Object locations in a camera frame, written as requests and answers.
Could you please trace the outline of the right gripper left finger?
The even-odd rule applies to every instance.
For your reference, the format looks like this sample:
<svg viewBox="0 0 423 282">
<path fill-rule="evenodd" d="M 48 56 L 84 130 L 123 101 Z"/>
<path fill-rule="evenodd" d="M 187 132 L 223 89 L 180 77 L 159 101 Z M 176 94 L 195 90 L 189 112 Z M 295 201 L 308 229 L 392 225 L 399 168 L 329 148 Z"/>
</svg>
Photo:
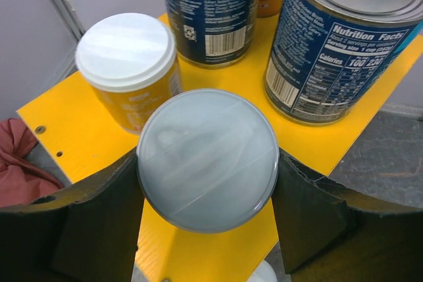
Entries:
<svg viewBox="0 0 423 282">
<path fill-rule="evenodd" d="M 1 209 L 2 281 L 130 281 L 144 196 L 137 157 Z"/>
</svg>

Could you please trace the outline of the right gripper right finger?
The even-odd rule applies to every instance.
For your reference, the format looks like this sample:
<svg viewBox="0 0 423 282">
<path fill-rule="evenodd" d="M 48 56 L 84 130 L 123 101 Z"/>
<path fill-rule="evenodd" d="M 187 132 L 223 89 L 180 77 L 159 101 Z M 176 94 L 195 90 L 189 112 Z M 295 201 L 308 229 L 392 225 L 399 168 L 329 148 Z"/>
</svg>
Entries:
<svg viewBox="0 0 423 282">
<path fill-rule="evenodd" d="M 272 205 L 293 281 L 421 281 L 422 210 L 377 199 L 280 153 Z"/>
</svg>

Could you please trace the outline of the short green can clear lid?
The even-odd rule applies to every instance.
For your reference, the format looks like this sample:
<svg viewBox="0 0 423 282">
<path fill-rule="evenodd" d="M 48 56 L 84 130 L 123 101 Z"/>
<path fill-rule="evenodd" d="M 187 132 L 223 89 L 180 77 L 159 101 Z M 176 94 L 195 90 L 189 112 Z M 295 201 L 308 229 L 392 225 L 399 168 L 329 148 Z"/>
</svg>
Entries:
<svg viewBox="0 0 423 282">
<path fill-rule="evenodd" d="M 136 155 L 152 208 L 180 229 L 211 234 L 235 229 L 261 211 L 276 185 L 280 151 L 254 104 L 203 88 L 158 107 Z"/>
</svg>

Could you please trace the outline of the short orange can white lid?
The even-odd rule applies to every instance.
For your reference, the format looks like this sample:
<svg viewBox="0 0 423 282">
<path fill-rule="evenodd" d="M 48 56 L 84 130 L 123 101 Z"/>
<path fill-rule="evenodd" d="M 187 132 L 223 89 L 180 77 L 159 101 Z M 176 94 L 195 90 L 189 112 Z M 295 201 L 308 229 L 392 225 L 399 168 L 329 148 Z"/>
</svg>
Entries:
<svg viewBox="0 0 423 282">
<path fill-rule="evenodd" d="M 97 22 L 77 44 L 75 64 L 115 122 L 133 134 L 182 92 L 174 34 L 149 15 L 121 13 Z"/>
</svg>

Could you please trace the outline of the blue can with pull-tab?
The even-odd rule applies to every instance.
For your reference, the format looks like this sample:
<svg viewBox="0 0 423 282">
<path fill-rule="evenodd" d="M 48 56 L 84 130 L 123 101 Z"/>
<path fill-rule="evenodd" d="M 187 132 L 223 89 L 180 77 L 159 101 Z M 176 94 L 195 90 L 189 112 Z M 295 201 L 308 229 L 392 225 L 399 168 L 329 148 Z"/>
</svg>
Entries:
<svg viewBox="0 0 423 282">
<path fill-rule="evenodd" d="M 421 29 L 422 0 L 284 0 L 266 95 L 293 120 L 341 120 Z"/>
</svg>

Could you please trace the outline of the blue can metal pull-tab lid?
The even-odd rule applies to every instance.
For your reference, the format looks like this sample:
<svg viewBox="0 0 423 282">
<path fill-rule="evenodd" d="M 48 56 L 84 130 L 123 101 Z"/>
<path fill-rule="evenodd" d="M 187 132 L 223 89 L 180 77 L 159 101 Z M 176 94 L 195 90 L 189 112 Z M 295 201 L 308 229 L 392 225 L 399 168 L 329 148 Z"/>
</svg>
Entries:
<svg viewBox="0 0 423 282">
<path fill-rule="evenodd" d="M 204 68 L 227 67 L 250 48 L 258 0 L 165 0 L 179 55 Z"/>
</svg>

